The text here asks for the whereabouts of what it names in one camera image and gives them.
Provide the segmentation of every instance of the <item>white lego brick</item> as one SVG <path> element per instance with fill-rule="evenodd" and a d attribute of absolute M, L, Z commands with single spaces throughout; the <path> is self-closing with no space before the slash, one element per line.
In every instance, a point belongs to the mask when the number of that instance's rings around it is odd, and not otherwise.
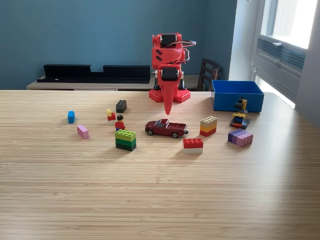
<path fill-rule="evenodd" d="M 200 126 L 210 128 L 212 125 L 217 125 L 218 119 L 214 116 L 208 116 L 200 121 Z"/>
<path fill-rule="evenodd" d="M 203 147 L 202 148 L 184 148 L 183 152 L 185 154 L 202 154 L 204 151 Z"/>

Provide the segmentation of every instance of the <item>wire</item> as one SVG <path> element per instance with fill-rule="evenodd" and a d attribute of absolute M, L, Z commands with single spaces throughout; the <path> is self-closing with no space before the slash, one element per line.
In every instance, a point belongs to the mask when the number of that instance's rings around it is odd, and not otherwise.
<path fill-rule="evenodd" d="M 178 43 L 181 43 L 182 44 L 182 50 L 186 51 L 187 54 L 188 54 L 188 57 L 187 59 L 183 60 L 183 61 L 178 61 L 178 63 L 180 64 L 185 64 L 187 63 L 189 60 L 190 60 L 190 55 L 189 55 L 189 50 L 186 49 L 187 47 L 192 47 L 192 46 L 195 46 L 197 43 L 196 41 L 192 41 L 192 40 L 178 40 L 178 41 L 174 41 L 170 44 L 168 44 L 167 46 L 165 46 L 165 49 L 173 44 L 178 44 Z"/>
<path fill-rule="evenodd" d="M 192 40 L 178 40 L 178 41 L 174 41 L 170 44 L 168 44 L 167 46 L 165 46 L 165 49 L 173 44 L 178 44 L 181 43 L 182 47 L 191 47 L 191 46 L 195 46 L 197 43 L 196 41 L 192 41 Z"/>

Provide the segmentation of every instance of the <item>car wheel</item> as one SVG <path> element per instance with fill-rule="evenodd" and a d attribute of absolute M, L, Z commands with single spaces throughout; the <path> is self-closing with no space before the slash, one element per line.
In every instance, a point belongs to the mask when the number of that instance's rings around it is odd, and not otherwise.
<path fill-rule="evenodd" d="M 152 134 L 154 134 L 154 131 L 148 130 L 148 131 L 146 131 L 146 133 L 147 133 L 149 136 L 151 136 Z"/>
<path fill-rule="evenodd" d="M 176 133 L 176 132 L 174 132 L 174 133 L 172 133 L 172 137 L 173 137 L 174 139 L 177 139 L 177 138 L 179 137 L 179 134 Z"/>

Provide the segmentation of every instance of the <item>window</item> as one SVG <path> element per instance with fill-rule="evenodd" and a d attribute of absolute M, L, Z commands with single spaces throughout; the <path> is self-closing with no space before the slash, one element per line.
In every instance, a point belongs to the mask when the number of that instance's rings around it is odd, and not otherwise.
<path fill-rule="evenodd" d="M 293 103 L 315 17 L 317 0 L 259 0 L 251 81 L 261 77 Z"/>
<path fill-rule="evenodd" d="M 308 48 L 317 0 L 265 0 L 261 34 Z"/>
<path fill-rule="evenodd" d="M 159 123 L 161 123 L 161 120 L 162 119 L 159 119 L 158 121 L 156 121 L 154 125 L 157 126 Z"/>

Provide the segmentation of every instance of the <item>red lego brick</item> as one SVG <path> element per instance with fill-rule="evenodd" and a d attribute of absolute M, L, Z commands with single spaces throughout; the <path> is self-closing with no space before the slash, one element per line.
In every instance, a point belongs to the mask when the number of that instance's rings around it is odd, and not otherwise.
<path fill-rule="evenodd" d="M 204 136 L 204 137 L 208 137 L 210 136 L 211 134 L 214 134 L 215 132 L 217 131 L 217 129 L 212 129 L 211 131 L 208 131 L 208 132 L 204 132 L 204 131 L 201 131 L 200 130 L 200 135 Z"/>
<path fill-rule="evenodd" d="M 242 128 L 242 124 L 239 124 L 239 123 L 232 123 L 232 127 L 235 127 L 235 128 Z"/>
<path fill-rule="evenodd" d="M 204 142 L 201 138 L 184 138 L 183 148 L 184 149 L 200 149 L 204 147 Z"/>
<path fill-rule="evenodd" d="M 164 96 L 162 95 L 161 89 L 159 90 L 151 89 L 149 91 L 149 98 L 151 98 L 157 103 L 160 103 L 164 100 Z"/>
<path fill-rule="evenodd" d="M 191 97 L 191 92 L 187 89 L 185 90 L 178 90 L 177 96 L 173 97 L 173 100 L 177 103 L 182 103 L 185 100 L 189 99 Z"/>
<path fill-rule="evenodd" d="M 108 121 L 116 120 L 116 114 L 114 112 L 111 113 L 111 116 L 108 116 Z"/>

